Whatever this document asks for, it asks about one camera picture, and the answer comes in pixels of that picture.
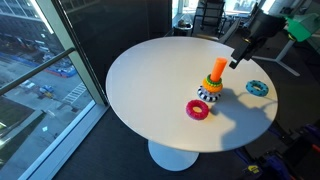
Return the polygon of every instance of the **yellow ring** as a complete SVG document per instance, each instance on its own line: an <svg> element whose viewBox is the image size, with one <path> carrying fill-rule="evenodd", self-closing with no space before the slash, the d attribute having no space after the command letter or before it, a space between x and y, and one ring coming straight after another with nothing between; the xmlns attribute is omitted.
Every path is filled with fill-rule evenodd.
<svg viewBox="0 0 320 180"><path fill-rule="evenodd" d="M217 93L217 92L220 92L223 88L223 85L221 83L220 86L210 86L208 83L207 83L207 80L206 78L202 81L202 86L203 88L205 88L208 92L210 93Z"/></svg>

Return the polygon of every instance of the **blue ring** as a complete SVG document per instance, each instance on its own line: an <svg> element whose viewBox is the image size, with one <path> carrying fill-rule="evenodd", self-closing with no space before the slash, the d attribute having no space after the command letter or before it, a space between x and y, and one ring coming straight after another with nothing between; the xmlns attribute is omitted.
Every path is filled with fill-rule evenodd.
<svg viewBox="0 0 320 180"><path fill-rule="evenodd" d="M249 81L246 85L246 89L249 93L260 97L266 96L269 92L268 86L257 80Z"/></svg>

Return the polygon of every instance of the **toy ring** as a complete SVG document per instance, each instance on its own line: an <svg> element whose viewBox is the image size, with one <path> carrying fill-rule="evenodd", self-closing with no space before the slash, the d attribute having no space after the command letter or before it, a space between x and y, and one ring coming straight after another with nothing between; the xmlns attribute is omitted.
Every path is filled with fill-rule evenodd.
<svg viewBox="0 0 320 180"><path fill-rule="evenodd" d="M196 112L193 108L198 107L201 109L200 112ZM203 120L205 119L209 114L209 108L206 105L206 103L200 101L200 100L192 100L188 102L186 107L187 114L195 120Z"/></svg>
<svg viewBox="0 0 320 180"><path fill-rule="evenodd" d="M246 85L246 89L249 91L249 93L256 95L256 96L266 96L269 92L268 86L257 80L249 81Z"/></svg>
<svg viewBox="0 0 320 180"><path fill-rule="evenodd" d="M209 74L209 75L207 76L207 79L206 79L206 80L207 80L207 83L210 84L211 86L219 85L219 84L222 83L222 79L221 79L221 78L219 79L219 81L214 82L214 81L212 81L212 80L210 79L210 76L211 76L211 74Z"/></svg>
<svg viewBox="0 0 320 180"><path fill-rule="evenodd" d="M200 86L198 89L198 95L200 99L207 102L215 102L221 97L220 93L210 93L207 90L205 90L202 86Z"/></svg>
<svg viewBox="0 0 320 180"><path fill-rule="evenodd" d="M217 93L217 92L220 92L223 88L223 85L222 83L219 85L219 86L210 86L208 83L207 83L207 80L206 78L203 79L202 81L202 86L210 93Z"/></svg>

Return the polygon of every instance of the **sidewalk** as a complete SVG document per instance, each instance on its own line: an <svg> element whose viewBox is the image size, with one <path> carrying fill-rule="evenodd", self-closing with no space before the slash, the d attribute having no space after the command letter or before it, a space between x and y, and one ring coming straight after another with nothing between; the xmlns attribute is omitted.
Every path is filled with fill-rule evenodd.
<svg viewBox="0 0 320 180"><path fill-rule="evenodd" d="M0 139L0 150L10 141L13 139L17 134L19 134L25 127L27 127L30 123L32 123L37 117L41 116L43 111L35 110L27 119L25 119L21 124L17 127L10 130L5 136Z"/></svg>

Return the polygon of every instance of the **floor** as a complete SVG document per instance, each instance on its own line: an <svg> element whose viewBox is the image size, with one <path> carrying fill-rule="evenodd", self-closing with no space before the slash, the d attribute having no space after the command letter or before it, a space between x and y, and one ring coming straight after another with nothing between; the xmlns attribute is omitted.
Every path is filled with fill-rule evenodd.
<svg viewBox="0 0 320 180"><path fill-rule="evenodd" d="M236 48L240 40L238 32L227 45ZM279 32L276 37L267 41L257 55L275 57L287 40L285 33ZM299 77L293 76L276 63L256 61L268 73L276 87L279 99L276 122L287 132L320 119L320 66L312 64L318 63L319 59L320 55L314 53L307 43L296 43L283 62L298 71L301 74ZM198 160L184 171L164 170L152 160L147 142L129 129L110 108L54 179L233 180L244 175L242 170L246 168L246 164L234 151L201 153ZM246 148L252 157L258 157L280 146L282 143L272 133L265 132ZM302 160L295 168L305 180L317 179L319 173L316 174L316 168L320 166L320 155L311 151L308 157L309 160Z"/></svg>

